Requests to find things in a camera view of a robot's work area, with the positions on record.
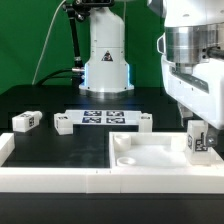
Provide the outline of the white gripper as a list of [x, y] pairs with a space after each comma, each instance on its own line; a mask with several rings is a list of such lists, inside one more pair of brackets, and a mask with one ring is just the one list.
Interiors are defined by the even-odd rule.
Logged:
[[165, 91], [179, 102], [181, 118], [191, 118], [194, 113], [212, 125], [207, 128], [205, 142], [207, 147], [216, 146], [216, 129], [224, 129], [224, 61], [211, 58], [195, 65], [192, 75], [184, 75], [175, 72], [175, 64], [166, 59], [165, 35], [157, 40], [157, 51]]

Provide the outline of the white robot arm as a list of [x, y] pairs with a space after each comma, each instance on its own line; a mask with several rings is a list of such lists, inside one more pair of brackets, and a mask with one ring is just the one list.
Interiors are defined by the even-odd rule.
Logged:
[[[113, 0], [84, 0], [91, 7], [91, 56], [80, 89], [97, 96], [131, 90], [124, 59], [124, 22], [109, 9]], [[217, 144], [224, 129], [224, 0], [147, 0], [165, 19], [157, 40], [165, 91], [184, 117], [205, 122], [202, 139]]]

